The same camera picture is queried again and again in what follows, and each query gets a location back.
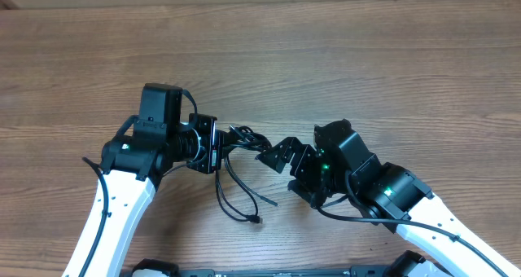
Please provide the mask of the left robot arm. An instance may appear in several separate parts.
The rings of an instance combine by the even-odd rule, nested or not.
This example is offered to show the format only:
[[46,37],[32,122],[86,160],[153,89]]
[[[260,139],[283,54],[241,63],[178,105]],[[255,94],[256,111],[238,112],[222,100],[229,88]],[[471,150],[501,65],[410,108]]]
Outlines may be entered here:
[[198,112],[183,122],[182,99],[189,97],[177,86],[143,87],[138,114],[103,146],[100,163],[90,164],[97,191],[64,275],[117,276],[140,219],[174,165],[203,174],[221,168],[225,149],[239,136],[218,130],[215,117]]

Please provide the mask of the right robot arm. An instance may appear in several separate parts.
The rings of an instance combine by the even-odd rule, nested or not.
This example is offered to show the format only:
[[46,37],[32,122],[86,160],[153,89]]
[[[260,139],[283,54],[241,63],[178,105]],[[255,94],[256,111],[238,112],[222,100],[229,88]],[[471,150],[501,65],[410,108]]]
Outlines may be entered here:
[[258,160],[321,215],[384,225],[428,253],[453,276],[518,276],[520,269],[468,229],[408,169],[382,163],[346,120],[315,126],[314,144],[287,137]]

